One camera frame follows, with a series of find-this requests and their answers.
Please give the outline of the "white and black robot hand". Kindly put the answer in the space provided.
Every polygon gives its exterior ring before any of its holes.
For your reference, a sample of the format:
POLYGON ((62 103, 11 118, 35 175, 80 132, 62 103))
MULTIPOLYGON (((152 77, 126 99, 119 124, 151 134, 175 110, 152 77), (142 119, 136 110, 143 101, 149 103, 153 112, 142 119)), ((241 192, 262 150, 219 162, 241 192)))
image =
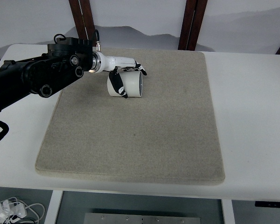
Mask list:
POLYGON ((108 72, 107 89, 109 95, 112 97, 128 98, 119 73, 125 71, 140 71, 142 76, 147 75, 144 67, 133 58, 104 56, 101 52, 94 52, 93 59, 97 60, 97 63, 93 65, 93 72, 108 72))

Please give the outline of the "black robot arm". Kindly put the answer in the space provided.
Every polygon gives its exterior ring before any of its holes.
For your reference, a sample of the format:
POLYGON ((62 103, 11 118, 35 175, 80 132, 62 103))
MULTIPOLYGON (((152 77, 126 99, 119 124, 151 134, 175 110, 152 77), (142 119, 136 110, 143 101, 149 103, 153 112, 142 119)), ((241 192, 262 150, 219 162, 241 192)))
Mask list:
POLYGON ((89 40, 57 34, 47 53, 5 60, 0 67, 0 112, 29 94, 49 98, 80 79, 93 67, 92 45, 98 40, 97 30, 89 40))

